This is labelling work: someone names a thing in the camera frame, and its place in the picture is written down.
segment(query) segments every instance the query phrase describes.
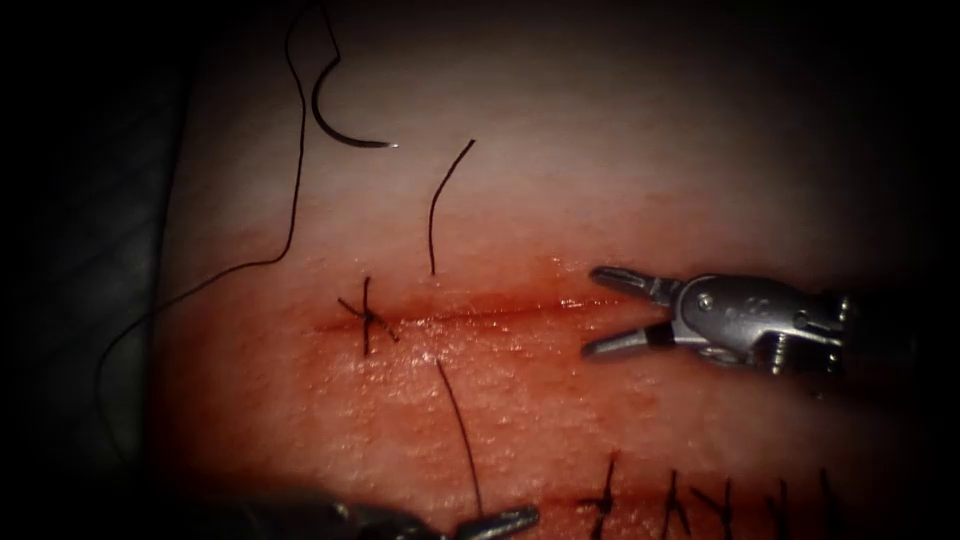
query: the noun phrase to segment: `curved suture needle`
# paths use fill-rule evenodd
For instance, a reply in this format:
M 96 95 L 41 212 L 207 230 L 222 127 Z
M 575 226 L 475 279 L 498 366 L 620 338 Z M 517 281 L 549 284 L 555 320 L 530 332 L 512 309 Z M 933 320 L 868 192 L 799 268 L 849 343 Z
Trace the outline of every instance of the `curved suture needle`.
M 310 104 L 313 107 L 313 119 L 317 121 L 317 125 L 320 126 L 320 129 L 324 133 L 332 137 L 334 140 L 346 144 L 348 146 L 353 146 L 355 148 L 396 148 L 399 145 L 395 143 L 381 142 L 381 141 L 364 141 L 361 139 L 354 139 L 353 137 L 348 137 L 343 133 L 338 132 L 333 129 L 326 120 L 323 119 L 323 115 L 320 114 L 320 87 L 323 86 L 323 82 L 326 80 L 327 76 L 340 64 L 340 46 L 337 45 L 337 38 L 333 34 L 333 27 L 330 25 L 330 16 L 327 15 L 327 9 L 323 6 L 323 3 L 320 3 L 320 11 L 323 12 L 323 20 L 327 24 L 327 32 L 330 34 L 330 40 L 333 42 L 333 50 L 336 53 L 336 56 L 333 60 L 327 64 L 327 67 L 324 68 L 323 72 L 320 73 L 320 76 L 317 77 L 317 82 L 313 85 L 313 93 L 310 97 Z

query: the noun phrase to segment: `screw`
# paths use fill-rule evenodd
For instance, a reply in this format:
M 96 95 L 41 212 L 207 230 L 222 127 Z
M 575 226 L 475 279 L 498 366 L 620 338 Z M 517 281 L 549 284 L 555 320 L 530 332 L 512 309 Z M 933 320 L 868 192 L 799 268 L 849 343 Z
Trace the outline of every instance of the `screw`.
M 701 311 L 710 311 L 713 309 L 713 297 L 708 293 L 700 293 L 697 296 L 697 306 L 700 307 Z

